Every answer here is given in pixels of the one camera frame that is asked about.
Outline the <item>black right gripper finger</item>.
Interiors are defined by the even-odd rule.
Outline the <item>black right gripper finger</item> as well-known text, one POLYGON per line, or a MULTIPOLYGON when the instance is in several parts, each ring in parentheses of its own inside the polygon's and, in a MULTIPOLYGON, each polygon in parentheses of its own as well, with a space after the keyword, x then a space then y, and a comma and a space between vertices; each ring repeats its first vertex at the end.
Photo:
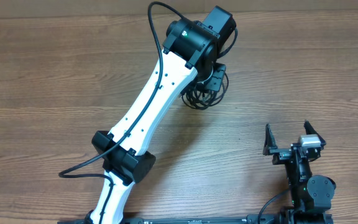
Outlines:
POLYGON ((312 125, 310 124, 310 122, 308 120, 306 120, 304 122, 304 128, 305 128, 306 134, 315 134, 315 135, 317 135, 317 137, 320 140, 321 146, 326 145, 326 141, 317 133, 317 131, 312 127, 312 125))
POLYGON ((273 136, 271 127, 269 124, 266 124, 265 126, 265 142, 264 142, 264 148, 263 148, 263 155, 269 156, 276 153, 276 150, 278 149, 277 144, 275 142, 275 138, 273 136))

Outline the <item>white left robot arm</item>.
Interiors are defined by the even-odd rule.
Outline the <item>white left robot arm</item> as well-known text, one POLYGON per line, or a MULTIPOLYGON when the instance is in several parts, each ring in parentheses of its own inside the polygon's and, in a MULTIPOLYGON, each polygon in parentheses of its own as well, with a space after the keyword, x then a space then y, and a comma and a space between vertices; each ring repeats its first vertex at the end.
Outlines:
POLYGON ((214 7, 202 21, 183 15, 157 42, 158 61, 149 80, 125 116, 110 130, 97 131, 92 145, 103 161, 104 185, 96 208, 83 223, 120 223, 133 186, 149 173, 156 158, 152 136, 175 101, 194 110, 218 104, 229 86, 226 66, 219 62, 238 35, 230 12, 214 7))

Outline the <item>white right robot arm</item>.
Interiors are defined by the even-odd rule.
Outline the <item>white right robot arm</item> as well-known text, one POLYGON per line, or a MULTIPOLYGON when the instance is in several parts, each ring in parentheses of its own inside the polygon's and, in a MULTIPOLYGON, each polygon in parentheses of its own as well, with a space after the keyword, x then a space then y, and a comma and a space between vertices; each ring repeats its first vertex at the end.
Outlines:
POLYGON ((257 214, 257 223, 332 223, 331 209, 336 183, 323 175, 313 175, 310 163, 321 157, 326 141, 309 121, 304 122, 306 134, 289 148, 279 148, 271 126, 265 126, 263 155, 272 156, 273 165, 284 165, 288 188, 271 198, 257 214), (265 209, 276 199, 289 193, 291 207, 283 207, 276 215, 264 215, 265 209))

